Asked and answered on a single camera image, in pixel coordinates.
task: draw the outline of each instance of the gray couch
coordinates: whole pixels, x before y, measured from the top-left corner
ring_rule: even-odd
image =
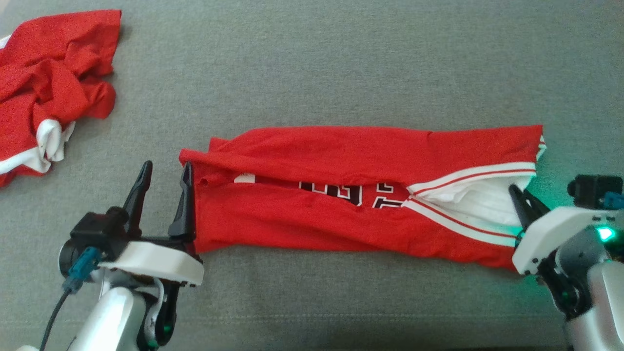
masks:
[[[622,3],[571,0],[10,0],[0,36],[45,14],[116,7],[123,33],[104,120],[67,159],[0,189],[0,349],[38,345],[61,294],[58,248],[88,210],[121,204],[154,161],[142,228],[177,206],[181,148],[261,126],[416,129],[545,124],[531,189],[570,204],[577,173],[624,174]],[[166,350],[554,346],[562,318],[519,275],[389,252],[230,247],[204,254]],[[68,299],[64,350],[96,298]]]

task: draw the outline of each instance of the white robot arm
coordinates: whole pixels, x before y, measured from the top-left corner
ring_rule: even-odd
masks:
[[[512,261],[546,283],[574,350],[624,351],[622,179],[580,175],[568,189],[577,207],[551,211],[510,187],[524,228]]]
[[[149,189],[152,163],[147,161],[123,208],[87,213],[71,231],[59,254],[67,278],[64,299],[83,281],[101,283],[100,299],[67,351],[153,351],[171,339],[178,291],[202,284],[204,268],[195,253],[192,167],[185,165],[182,195],[166,237],[142,237],[139,222]],[[24,346],[18,351],[37,351]]]

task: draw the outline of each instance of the green led light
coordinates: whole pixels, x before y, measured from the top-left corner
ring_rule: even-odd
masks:
[[[598,234],[600,235],[600,240],[602,241],[608,241],[615,236],[615,230],[609,227],[599,227],[596,228],[596,230],[598,231]]]

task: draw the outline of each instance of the black cable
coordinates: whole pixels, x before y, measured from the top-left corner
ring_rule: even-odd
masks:
[[[41,346],[39,347],[39,351],[44,351],[44,349],[46,348],[47,340],[50,337],[50,332],[52,331],[52,324],[54,324],[56,315],[59,314],[59,311],[61,310],[61,306],[63,306],[63,303],[65,302],[65,300],[67,299],[67,296],[69,296],[70,293],[71,291],[69,289],[65,290],[63,295],[61,295],[61,298],[59,299],[59,301],[56,303],[56,307],[54,307],[54,310],[52,311],[50,320],[47,321],[46,332],[43,334],[43,339],[41,340]]]

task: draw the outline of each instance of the folded red jersey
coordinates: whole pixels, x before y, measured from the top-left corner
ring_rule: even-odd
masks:
[[[513,269],[542,126],[431,132],[392,127],[255,129],[183,150],[194,168],[197,249],[249,244],[394,250]]]
[[[121,11],[33,19],[0,39],[0,187],[16,174],[41,175],[82,116],[106,118]]]

